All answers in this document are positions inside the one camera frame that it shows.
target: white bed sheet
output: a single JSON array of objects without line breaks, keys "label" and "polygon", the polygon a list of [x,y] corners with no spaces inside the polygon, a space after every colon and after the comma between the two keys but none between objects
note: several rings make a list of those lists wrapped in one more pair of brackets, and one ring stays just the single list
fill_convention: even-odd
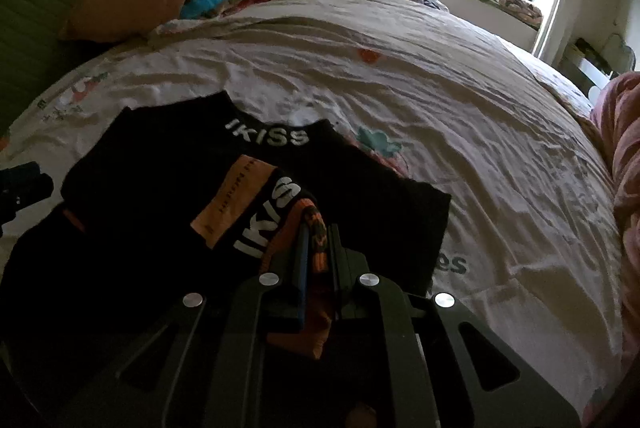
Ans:
[{"label": "white bed sheet", "polygon": [[5,226],[0,260],[124,106],[225,89],[262,121],[328,117],[399,145],[396,166],[452,195],[434,290],[462,299],[582,414],[620,378],[612,184],[542,86],[552,71],[514,53],[529,68],[494,35],[407,0],[276,0],[170,22],[69,73],[12,125],[2,167],[36,160],[55,193]]}]

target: silver screw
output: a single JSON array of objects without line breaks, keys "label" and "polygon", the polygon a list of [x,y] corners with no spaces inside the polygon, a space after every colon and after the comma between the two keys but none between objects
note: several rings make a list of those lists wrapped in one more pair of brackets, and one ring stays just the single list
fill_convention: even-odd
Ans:
[{"label": "silver screw", "polygon": [[360,278],[358,278],[358,280],[360,280],[360,283],[362,285],[367,286],[367,287],[375,287],[376,285],[378,285],[380,283],[380,278],[378,278],[373,273],[361,274]]},{"label": "silver screw", "polygon": [[278,278],[278,275],[276,273],[265,273],[260,275],[258,281],[265,287],[270,287],[278,283],[280,281],[280,278]]},{"label": "silver screw", "polygon": [[184,296],[182,303],[185,307],[198,307],[202,304],[202,295],[198,293],[189,293]]},{"label": "silver screw", "polygon": [[448,293],[439,293],[436,294],[434,298],[436,300],[436,304],[440,307],[448,309],[449,307],[453,307],[453,304],[456,302],[455,298]]}]

